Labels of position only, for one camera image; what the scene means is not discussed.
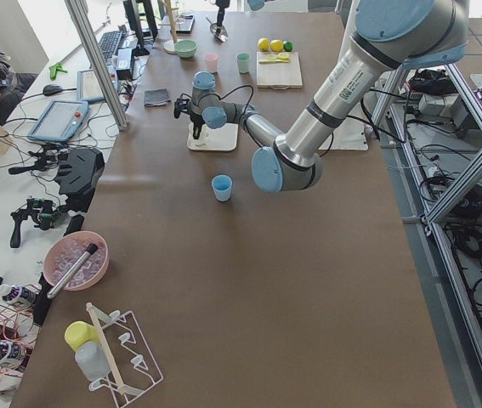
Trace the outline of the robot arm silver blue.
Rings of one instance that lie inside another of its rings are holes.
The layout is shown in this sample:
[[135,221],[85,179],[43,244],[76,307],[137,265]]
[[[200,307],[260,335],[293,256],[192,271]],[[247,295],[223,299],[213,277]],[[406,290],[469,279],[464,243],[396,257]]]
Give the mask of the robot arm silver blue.
[[191,96],[175,101],[173,115],[189,116],[195,138],[203,127],[240,125],[261,145],[252,157],[252,178],[262,191],[308,189],[322,174],[318,149],[385,71],[463,57],[468,14],[467,1],[360,1],[345,54],[286,133],[252,106],[223,101],[207,71],[195,74]]

